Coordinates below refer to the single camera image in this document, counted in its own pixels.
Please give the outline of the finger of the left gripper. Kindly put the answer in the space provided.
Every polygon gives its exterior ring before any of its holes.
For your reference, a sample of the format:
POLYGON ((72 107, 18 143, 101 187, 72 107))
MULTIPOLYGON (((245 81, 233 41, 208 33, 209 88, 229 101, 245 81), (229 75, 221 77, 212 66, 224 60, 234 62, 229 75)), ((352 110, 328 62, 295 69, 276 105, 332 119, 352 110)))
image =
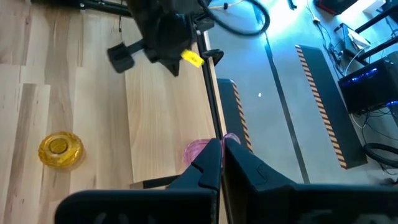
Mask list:
POLYGON ((132 55, 144 48, 144 41, 139 40, 131 45, 121 42, 107 50, 109 61, 117 73, 123 73, 132 68, 135 61, 132 55))
POLYGON ((154 51, 149 51, 151 63, 161 63, 173 76, 177 77, 180 71, 181 56, 161 57, 154 51))

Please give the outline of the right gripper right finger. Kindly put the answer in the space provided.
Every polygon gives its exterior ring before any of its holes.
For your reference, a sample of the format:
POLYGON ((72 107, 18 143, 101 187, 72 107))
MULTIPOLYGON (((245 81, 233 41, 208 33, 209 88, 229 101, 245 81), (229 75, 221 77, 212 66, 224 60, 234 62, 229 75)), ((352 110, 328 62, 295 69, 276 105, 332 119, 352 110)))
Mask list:
POLYGON ((398 188, 298 184, 232 139, 224 168, 234 224, 398 224, 398 188))

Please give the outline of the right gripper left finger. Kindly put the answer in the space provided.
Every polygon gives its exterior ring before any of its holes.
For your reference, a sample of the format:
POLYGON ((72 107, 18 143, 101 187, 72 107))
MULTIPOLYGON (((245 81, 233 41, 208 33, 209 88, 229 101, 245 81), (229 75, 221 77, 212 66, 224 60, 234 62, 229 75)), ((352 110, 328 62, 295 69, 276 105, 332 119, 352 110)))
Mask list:
POLYGON ((218 224, 222 147, 212 139, 165 190, 85 190, 56 209, 54 224, 218 224))

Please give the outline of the pink cone glass vase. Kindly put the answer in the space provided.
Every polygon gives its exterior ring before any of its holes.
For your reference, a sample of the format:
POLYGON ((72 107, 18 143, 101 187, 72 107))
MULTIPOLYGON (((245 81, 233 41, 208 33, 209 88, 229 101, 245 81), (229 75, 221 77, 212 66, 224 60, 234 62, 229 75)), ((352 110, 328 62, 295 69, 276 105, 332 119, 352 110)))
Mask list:
MULTIPOLYGON (((225 134, 221 140, 218 142, 221 144, 222 148, 222 159, 224 159, 225 155, 225 142, 227 139, 233 139, 238 144, 241 143, 240 138, 234 133, 225 134)), ((186 166, 189 166, 196 157, 204 150, 207 144, 211 141, 211 139, 199 139, 191 142, 184 150, 183 153, 183 162, 186 166)))

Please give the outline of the yellow ribbed glass vase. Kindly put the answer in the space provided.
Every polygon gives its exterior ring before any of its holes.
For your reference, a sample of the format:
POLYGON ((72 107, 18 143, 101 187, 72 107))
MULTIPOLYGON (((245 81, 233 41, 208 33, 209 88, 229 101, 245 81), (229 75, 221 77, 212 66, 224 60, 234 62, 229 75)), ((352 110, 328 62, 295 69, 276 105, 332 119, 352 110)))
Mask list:
POLYGON ((41 141, 38 157, 52 169, 73 170, 84 160, 85 148, 77 135, 62 131, 52 133, 41 141))

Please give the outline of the light wooden shelf board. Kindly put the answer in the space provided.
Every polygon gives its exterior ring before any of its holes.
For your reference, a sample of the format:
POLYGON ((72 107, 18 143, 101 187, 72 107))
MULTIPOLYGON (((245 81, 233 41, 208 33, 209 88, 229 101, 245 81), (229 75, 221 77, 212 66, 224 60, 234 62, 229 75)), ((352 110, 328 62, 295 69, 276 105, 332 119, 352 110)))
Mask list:
POLYGON ((143 52, 125 72, 134 182, 181 174, 185 148, 215 138, 202 69, 180 62, 177 77, 143 52))

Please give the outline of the yellow label tag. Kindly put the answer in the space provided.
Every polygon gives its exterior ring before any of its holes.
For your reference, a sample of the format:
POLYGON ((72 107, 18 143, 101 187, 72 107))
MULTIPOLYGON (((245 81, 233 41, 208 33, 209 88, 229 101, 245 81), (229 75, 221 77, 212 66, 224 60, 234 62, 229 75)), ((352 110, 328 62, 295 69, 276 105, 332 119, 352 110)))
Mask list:
POLYGON ((196 67, 201 67, 204 64, 204 60, 196 52, 188 49, 181 53, 181 57, 196 67))

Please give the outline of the black mat orange striped edge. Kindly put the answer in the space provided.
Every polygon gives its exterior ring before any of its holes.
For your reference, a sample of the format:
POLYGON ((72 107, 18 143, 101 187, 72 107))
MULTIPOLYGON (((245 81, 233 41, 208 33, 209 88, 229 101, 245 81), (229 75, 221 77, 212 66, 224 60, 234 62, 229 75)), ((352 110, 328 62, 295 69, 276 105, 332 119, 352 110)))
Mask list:
POLYGON ((351 169, 368 163, 362 144, 326 63, 315 47, 295 46, 340 167, 351 169))
POLYGON ((217 84, 227 132, 235 134, 239 143, 253 152, 237 85, 226 78, 218 78, 217 84))

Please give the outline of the black computer tower blue lights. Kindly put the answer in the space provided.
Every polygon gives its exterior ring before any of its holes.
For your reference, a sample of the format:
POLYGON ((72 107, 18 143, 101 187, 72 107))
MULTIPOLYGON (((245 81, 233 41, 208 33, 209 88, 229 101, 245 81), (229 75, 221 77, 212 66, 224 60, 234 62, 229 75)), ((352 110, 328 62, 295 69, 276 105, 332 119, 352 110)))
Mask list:
POLYGON ((349 113, 398 105, 398 51, 341 78, 338 85, 349 113))

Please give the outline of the red black case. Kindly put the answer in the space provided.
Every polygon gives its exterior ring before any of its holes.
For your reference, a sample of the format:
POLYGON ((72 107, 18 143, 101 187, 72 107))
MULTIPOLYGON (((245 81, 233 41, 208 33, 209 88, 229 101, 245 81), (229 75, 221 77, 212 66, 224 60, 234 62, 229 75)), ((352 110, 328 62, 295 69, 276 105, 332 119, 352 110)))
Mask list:
POLYGON ((331 15, 340 15, 358 0, 314 0, 316 7, 331 15))

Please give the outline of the black table edge frame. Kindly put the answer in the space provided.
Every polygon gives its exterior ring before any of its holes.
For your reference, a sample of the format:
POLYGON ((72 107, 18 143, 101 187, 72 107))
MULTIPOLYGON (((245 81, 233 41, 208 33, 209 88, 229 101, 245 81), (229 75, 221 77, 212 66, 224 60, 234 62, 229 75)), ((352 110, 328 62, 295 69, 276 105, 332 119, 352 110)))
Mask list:
POLYGON ((29 0, 32 4, 46 4, 74 9, 91 9, 106 12, 117 16, 132 17, 128 7, 120 3, 106 0, 29 0))

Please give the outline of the black desk frame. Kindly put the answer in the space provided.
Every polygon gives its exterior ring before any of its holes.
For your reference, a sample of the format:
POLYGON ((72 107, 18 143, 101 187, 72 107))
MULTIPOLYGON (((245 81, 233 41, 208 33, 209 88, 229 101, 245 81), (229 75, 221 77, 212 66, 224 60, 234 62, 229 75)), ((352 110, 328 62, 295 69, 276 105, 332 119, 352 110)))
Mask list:
POLYGON ((337 28, 334 29, 335 32, 341 29, 343 34, 341 41, 338 42, 336 45, 341 49, 341 52, 338 55, 339 56, 344 55, 353 60, 356 60, 357 62, 363 65, 367 65, 368 64, 368 62, 366 61, 367 58, 373 56, 376 53, 382 52, 383 50, 394 44, 398 44, 398 33, 395 33, 394 30, 392 31, 391 36, 388 37, 386 40, 381 39, 375 42, 370 42, 369 45, 363 47, 362 49, 355 47, 355 44, 349 37, 349 33, 351 31, 360 34, 366 29, 370 28, 371 26, 377 24, 379 21, 386 19, 388 16, 395 13, 398 13, 398 4, 392 5, 386 10, 383 10, 377 16, 370 19, 369 21, 367 21, 357 29, 352 29, 350 26, 346 25, 345 23, 341 23, 337 28))

